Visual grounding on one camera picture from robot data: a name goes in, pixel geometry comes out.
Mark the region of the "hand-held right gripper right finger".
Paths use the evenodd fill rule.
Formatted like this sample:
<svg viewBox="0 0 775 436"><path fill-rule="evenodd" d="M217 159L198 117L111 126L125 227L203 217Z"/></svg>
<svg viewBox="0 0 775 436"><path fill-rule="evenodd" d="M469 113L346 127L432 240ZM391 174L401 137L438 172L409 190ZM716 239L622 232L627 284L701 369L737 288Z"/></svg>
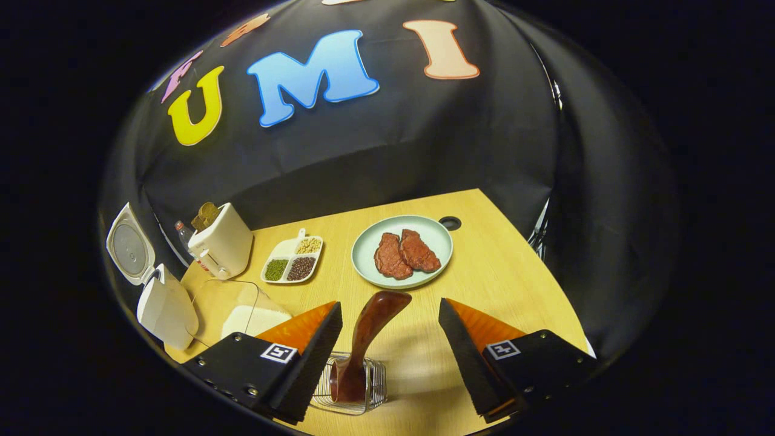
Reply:
<svg viewBox="0 0 775 436"><path fill-rule="evenodd" d="M441 300L438 322L488 424L531 413L597 372L597 359L550 329L525 333L450 298Z"/></svg>

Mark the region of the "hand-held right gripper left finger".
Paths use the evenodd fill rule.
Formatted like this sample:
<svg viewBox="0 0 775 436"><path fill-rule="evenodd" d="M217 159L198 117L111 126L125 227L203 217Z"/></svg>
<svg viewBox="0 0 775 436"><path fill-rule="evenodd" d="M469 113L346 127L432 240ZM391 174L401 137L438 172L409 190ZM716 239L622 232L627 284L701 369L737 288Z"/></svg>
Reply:
<svg viewBox="0 0 775 436"><path fill-rule="evenodd" d="M298 424L341 326L341 304L331 301L257 336L232 333L195 353L183 367L252 413Z"/></svg>

